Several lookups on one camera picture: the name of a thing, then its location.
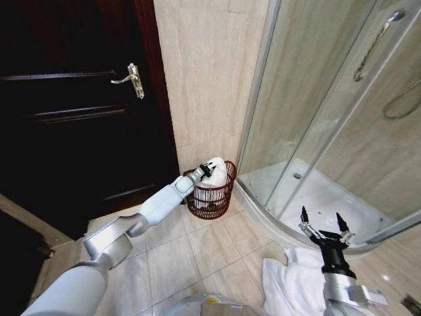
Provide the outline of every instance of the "door handle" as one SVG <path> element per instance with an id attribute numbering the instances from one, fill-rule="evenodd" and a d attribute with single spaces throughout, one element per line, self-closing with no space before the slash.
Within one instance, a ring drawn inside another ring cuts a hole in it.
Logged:
<path id="1" fill-rule="evenodd" d="M 133 63 L 127 66 L 129 71 L 129 75 L 121 80 L 111 80 L 112 84 L 122 84 L 123 82 L 132 81 L 133 87 L 136 91 L 136 95 L 138 98 L 143 99 L 145 97 L 145 92 L 143 91 L 142 82 L 140 81 L 139 70 L 137 66 Z"/>
<path id="2" fill-rule="evenodd" d="M 369 58 L 371 57 L 374 49 L 376 48 L 377 44 L 380 43 L 380 41 L 382 40 L 382 38 L 384 37 L 384 34 L 386 33 L 386 31 L 389 29 L 389 27 L 392 25 L 392 23 L 394 23 L 395 21 L 399 21 L 400 19 L 402 19 L 404 16 L 406 15 L 405 10 L 396 10 L 387 20 L 386 22 L 383 24 L 382 28 L 380 29 L 380 31 L 378 32 L 376 39 L 372 42 L 370 48 L 367 51 L 367 54 L 364 56 L 364 58 L 362 59 L 361 64 L 358 66 L 358 68 L 356 69 L 356 71 L 354 72 L 354 81 L 358 82 L 360 80 L 362 80 L 364 78 L 364 73 L 362 72 L 364 70 L 364 67 L 367 64 L 367 61 L 369 60 Z"/>

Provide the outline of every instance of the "silver door lever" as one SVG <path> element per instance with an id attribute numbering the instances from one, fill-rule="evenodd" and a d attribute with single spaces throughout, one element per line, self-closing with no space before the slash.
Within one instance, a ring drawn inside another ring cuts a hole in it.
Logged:
<path id="1" fill-rule="evenodd" d="M 136 95 L 138 98 L 143 99 L 145 97 L 145 92 L 143 91 L 143 86 L 140 81 L 140 75 L 139 70 L 137 69 L 137 66 L 133 63 L 130 63 L 130 65 L 127 66 L 127 69 L 129 71 L 129 75 L 121 80 L 111 80 L 112 84 L 122 84 L 123 82 L 132 81 L 133 87 L 136 91 Z"/>

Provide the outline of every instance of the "shower enclosure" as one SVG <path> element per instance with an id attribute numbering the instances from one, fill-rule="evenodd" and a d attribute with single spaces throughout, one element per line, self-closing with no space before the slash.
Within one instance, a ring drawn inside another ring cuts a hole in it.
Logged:
<path id="1" fill-rule="evenodd" d="M 421 4 L 271 1 L 238 184 L 291 237 L 310 222 L 351 253 L 421 221 Z"/>

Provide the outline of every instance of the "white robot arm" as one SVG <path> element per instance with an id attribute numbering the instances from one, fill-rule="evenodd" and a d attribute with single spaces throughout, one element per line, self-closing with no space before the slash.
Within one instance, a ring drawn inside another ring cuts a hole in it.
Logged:
<path id="1" fill-rule="evenodd" d="M 150 197 L 129 217 L 119 217 L 98 231 L 86 237 L 85 247 L 91 261 L 77 264 L 61 275 L 24 313 L 24 316 L 87 316 L 94 315 L 107 288 L 108 271 L 121 263 L 132 250 L 128 237 L 136 237 L 156 224 L 159 224 L 180 202 L 188 196 L 194 186 L 204 176 L 212 174 L 210 164 L 201 165 L 188 176 L 179 176 L 173 183 Z M 309 223 L 307 212 L 303 207 L 301 230 L 320 247 L 325 265 L 322 268 L 326 283 L 324 297 L 326 301 L 325 316 L 374 316 L 369 305 L 387 305 L 387 300 L 377 290 L 371 290 L 357 284 L 357 278 L 349 269 L 343 256 L 352 236 L 346 222 L 338 215 L 338 225 L 342 234 L 317 231 Z M 208 298 L 218 300 L 218 311 L 209 311 L 211 306 L 203 306 Z M 168 315 L 238 315 L 238 305 L 220 296 L 184 298 Z M 267 315 L 264 311 L 248 310 L 248 315 Z"/>
<path id="2" fill-rule="evenodd" d="M 22 315 L 93 315 L 107 288 L 108 271 L 132 250 L 129 237 L 144 234 L 159 224 L 214 166 L 202 164 L 187 176 L 179 176 L 129 217 L 119 217 L 86 237 L 84 244 L 91 261 L 77 264 L 61 275 Z"/>

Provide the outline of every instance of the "door frame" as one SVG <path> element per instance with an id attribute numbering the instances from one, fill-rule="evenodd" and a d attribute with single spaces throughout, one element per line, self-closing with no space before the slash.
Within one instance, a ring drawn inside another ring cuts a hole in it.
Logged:
<path id="1" fill-rule="evenodd" d="M 155 7 L 153 0 L 132 0 L 136 9 L 137 22 L 141 32 L 141 44 L 145 50 L 147 64 L 150 67 L 151 83 L 155 103 L 159 109 L 160 130 L 165 139 L 163 147 L 166 148 L 168 157 L 168 169 L 172 177 L 180 175 L 178 166 L 176 140 L 172 127 L 170 102 L 166 89 L 164 63 L 161 55 L 161 45 L 159 43 L 159 33 Z"/>

